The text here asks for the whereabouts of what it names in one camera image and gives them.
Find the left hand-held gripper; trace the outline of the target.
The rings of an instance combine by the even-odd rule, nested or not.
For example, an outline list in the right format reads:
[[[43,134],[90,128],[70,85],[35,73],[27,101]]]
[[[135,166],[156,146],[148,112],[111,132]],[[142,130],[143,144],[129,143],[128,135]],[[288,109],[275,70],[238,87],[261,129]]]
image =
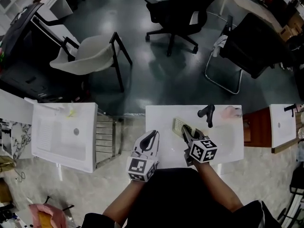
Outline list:
[[[160,134],[151,130],[139,137],[131,156],[127,158],[126,172],[133,181],[148,182],[157,169]]]

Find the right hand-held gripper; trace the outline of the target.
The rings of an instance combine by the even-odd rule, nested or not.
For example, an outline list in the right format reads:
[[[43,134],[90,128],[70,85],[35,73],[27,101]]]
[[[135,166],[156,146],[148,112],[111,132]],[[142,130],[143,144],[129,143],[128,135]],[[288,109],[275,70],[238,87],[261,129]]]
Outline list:
[[[192,166],[193,161],[198,163],[210,162],[215,158],[218,147],[202,131],[184,124],[181,128],[182,137],[188,148],[184,151],[187,166]]]

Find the white plastic grid tray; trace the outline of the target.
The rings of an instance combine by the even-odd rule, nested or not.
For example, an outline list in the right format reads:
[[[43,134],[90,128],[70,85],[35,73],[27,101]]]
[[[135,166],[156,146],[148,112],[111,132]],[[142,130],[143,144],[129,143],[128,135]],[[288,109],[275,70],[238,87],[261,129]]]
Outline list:
[[[185,126],[188,129],[188,131],[191,133],[191,135],[195,134],[196,128],[194,126],[190,125],[188,122],[186,122],[180,118],[175,117],[173,119],[172,131],[180,138],[182,138],[182,127],[183,126]]]

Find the person's left forearm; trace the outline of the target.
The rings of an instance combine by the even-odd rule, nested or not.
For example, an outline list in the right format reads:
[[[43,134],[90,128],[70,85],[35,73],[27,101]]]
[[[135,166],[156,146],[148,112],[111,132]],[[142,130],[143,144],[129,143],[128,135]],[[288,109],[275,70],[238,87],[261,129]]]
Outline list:
[[[145,184],[145,182],[132,180],[122,193],[105,209],[103,215],[122,226],[127,220]]]

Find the person's right forearm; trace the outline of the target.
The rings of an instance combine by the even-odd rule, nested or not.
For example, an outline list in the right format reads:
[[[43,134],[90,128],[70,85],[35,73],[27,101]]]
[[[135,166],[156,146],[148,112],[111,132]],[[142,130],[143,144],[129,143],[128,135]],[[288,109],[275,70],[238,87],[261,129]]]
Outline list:
[[[193,163],[216,202],[231,212],[235,212],[243,207],[235,192],[218,176],[209,163],[199,163],[197,161]]]

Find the white sink on grey stand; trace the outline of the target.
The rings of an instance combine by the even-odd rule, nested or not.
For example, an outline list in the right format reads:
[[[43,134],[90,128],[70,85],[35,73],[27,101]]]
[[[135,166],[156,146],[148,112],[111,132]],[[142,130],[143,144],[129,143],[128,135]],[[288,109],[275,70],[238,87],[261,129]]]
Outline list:
[[[244,158],[244,134],[242,118],[223,118],[226,105],[216,105],[212,117],[212,128],[206,117],[198,117],[197,112],[204,105],[149,105],[146,107],[146,131],[157,130],[159,140],[160,169],[185,168],[184,150],[187,145],[183,138],[173,132],[173,120],[181,120],[191,128],[201,130],[218,147],[212,165],[239,161]]]

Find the chrome rack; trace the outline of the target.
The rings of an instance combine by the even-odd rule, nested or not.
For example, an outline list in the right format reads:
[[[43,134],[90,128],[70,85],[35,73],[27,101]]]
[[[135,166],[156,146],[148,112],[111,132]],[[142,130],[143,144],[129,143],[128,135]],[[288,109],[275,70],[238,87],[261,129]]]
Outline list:
[[[109,116],[98,112],[96,120],[95,159],[96,169],[114,160],[122,153],[122,128],[124,120],[121,117]]]

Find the person's black clothing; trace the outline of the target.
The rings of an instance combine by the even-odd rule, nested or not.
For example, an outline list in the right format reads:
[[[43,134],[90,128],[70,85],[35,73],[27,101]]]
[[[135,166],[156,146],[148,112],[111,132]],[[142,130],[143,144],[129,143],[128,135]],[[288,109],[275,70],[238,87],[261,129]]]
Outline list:
[[[231,212],[211,196],[196,167],[157,170],[127,220],[87,213],[81,228],[281,228],[265,203],[255,200]]]

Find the white washboard sink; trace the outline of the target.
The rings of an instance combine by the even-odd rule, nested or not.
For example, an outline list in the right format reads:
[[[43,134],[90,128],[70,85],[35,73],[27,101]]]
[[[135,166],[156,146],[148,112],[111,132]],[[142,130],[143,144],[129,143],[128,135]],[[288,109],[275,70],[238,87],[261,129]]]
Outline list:
[[[55,111],[34,105],[31,153],[35,157],[87,173],[96,169],[95,137],[98,105],[91,103],[46,103],[63,106]],[[74,117],[67,118],[70,110]]]

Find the white sink on wooden cabinet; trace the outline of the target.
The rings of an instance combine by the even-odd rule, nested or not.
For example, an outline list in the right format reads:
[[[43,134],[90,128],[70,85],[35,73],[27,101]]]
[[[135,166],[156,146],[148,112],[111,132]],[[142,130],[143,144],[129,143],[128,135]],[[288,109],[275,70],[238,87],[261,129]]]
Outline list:
[[[243,115],[244,145],[271,148],[279,153],[298,142],[297,130],[301,128],[301,110],[297,105],[294,117],[284,112],[290,104],[270,104],[268,107]]]

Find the black metal rack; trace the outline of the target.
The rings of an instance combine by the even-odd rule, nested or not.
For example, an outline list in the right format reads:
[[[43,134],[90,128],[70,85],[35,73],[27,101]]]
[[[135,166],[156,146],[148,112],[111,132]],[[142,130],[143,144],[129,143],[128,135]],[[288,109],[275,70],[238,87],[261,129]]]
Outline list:
[[[289,205],[279,214],[277,220],[282,228],[304,227],[304,162],[293,171],[289,191],[292,194]]]

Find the black office chair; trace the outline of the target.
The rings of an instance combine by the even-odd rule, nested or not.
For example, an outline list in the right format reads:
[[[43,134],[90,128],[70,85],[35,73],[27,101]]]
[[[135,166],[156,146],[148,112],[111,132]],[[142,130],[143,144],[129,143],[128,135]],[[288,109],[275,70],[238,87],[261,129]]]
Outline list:
[[[193,53],[198,52],[198,43],[189,35],[199,33],[207,22],[207,8],[214,0],[144,0],[150,12],[151,21],[161,25],[161,29],[146,33],[145,40],[151,35],[170,34],[167,56],[171,56],[176,36],[191,43]]]

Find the marble pattern cabinet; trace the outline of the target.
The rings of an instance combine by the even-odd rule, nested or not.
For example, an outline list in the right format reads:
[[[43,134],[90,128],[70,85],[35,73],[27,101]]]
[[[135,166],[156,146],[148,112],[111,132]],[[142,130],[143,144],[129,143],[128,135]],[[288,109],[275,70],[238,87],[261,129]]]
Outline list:
[[[0,154],[13,160],[31,159],[30,124],[8,120],[0,121]]]

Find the black desk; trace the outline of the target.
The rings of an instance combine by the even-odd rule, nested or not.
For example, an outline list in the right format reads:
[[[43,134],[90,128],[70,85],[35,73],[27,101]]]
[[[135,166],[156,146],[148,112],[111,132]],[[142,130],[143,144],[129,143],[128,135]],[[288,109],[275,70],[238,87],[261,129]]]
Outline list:
[[[17,90],[20,97],[43,103],[78,102],[86,95],[85,76],[52,68],[65,35],[52,29],[60,20],[46,20],[44,5],[34,3],[17,15],[1,41],[0,84]]]

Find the white desk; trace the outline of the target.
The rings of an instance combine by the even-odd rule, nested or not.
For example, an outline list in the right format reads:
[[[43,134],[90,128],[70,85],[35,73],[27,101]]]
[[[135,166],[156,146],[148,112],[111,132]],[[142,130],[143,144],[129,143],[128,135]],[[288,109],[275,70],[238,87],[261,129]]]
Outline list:
[[[38,9],[38,14],[45,20],[57,20],[72,15],[73,11],[66,0],[41,0],[43,4]]]

